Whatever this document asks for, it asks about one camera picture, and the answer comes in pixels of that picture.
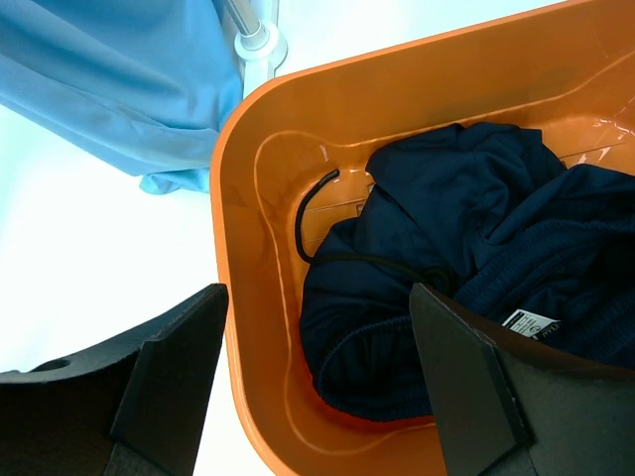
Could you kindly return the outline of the light blue shorts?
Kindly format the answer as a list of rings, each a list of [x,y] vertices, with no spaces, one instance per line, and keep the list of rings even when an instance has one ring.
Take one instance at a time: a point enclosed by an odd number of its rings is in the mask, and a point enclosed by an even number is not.
[[[5,1],[1,102],[152,194],[206,192],[243,85],[219,1]]]

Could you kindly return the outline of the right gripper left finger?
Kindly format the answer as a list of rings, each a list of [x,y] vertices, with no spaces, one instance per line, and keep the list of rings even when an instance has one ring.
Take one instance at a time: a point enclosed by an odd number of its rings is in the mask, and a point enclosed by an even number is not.
[[[29,372],[1,375],[4,475],[191,475],[228,290]]]

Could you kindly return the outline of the navy blue shorts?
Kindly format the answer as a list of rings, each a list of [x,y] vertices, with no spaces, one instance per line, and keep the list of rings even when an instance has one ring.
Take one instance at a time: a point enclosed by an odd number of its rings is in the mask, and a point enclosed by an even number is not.
[[[540,131],[453,124],[369,159],[360,213],[308,255],[300,335],[317,394],[373,421],[427,416],[409,311],[415,284],[534,339],[634,365],[634,178],[566,166]]]

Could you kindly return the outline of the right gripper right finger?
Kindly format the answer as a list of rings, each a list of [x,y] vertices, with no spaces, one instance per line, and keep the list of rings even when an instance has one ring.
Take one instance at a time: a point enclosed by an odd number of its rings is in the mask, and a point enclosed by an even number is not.
[[[523,337],[422,284],[410,312],[448,474],[633,474],[632,371]]]

